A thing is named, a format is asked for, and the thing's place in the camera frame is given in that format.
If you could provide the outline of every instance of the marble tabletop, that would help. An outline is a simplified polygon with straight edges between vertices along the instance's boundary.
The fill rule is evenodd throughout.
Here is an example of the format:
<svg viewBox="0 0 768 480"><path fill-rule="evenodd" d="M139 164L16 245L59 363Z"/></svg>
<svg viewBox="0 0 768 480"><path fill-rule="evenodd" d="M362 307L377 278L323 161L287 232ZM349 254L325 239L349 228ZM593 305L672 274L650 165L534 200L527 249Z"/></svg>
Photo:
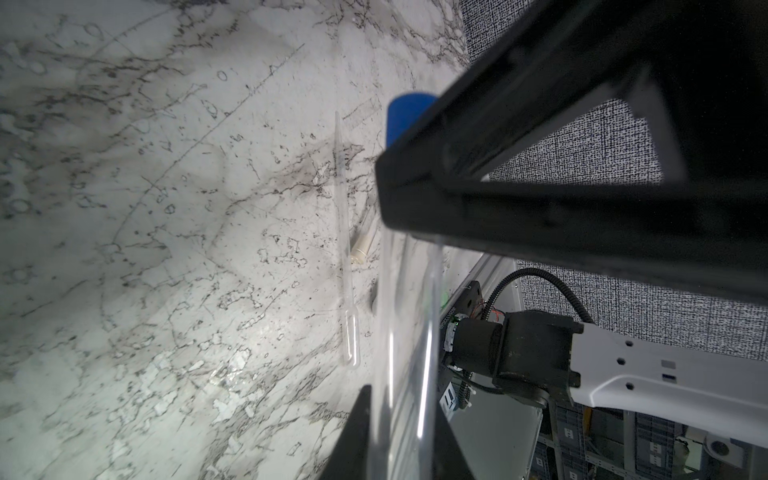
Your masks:
<svg viewBox="0 0 768 480"><path fill-rule="evenodd" d="M466 68L458 0L0 5L0 478L314 478L386 105Z"/></svg>

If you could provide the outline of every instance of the marble surface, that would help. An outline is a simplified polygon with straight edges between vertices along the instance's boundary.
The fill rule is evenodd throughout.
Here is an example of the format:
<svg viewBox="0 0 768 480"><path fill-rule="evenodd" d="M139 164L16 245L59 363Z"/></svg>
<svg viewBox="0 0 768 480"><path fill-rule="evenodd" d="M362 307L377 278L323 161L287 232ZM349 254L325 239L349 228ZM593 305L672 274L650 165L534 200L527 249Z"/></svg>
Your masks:
<svg viewBox="0 0 768 480"><path fill-rule="evenodd" d="M334 114L357 225L458 0L9 0L0 50L0 478L314 478L377 276L349 370Z"/></svg>

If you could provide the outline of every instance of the gray woven fabric wall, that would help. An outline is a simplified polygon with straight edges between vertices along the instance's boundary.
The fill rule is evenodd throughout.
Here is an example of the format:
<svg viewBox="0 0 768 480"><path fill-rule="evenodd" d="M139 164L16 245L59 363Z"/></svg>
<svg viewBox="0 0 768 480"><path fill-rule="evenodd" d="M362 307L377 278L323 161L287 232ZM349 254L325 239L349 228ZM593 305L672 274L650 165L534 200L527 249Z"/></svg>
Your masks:
<svg viewBox="0 0 768 480"><path fill-rule="evenodd" d="M469 58L474 61L532 0L464 0ZM602 104L491 173L496 181L637 184L663 181L644 120L623 101ZM710 296L520 262L551 271L571 286L600 326L639 339L768 360L768 309ZM549 283L522 280L527 308L575 316Z"/></svg>

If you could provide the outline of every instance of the textured gray wall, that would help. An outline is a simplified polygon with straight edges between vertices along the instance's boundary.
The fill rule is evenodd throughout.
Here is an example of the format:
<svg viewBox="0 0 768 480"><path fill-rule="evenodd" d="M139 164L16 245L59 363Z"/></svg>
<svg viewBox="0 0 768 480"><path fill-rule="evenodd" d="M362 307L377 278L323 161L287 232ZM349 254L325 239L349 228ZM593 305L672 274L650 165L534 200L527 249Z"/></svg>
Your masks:
<svg viewBox="0 0 768 480"><path fill-rule="evenodd" d="M464 0L471 61L519 18L530 0ZM640 184L663 181L653 140L642 119L623 101L608 101L512 158L491 173L496 181L561 184ZM595 321L608 329L653 342L751 359L768 359L768 309L566 270L539 266L567 282ZM522 280L527 308L574 315L544 280Z"/></svg>

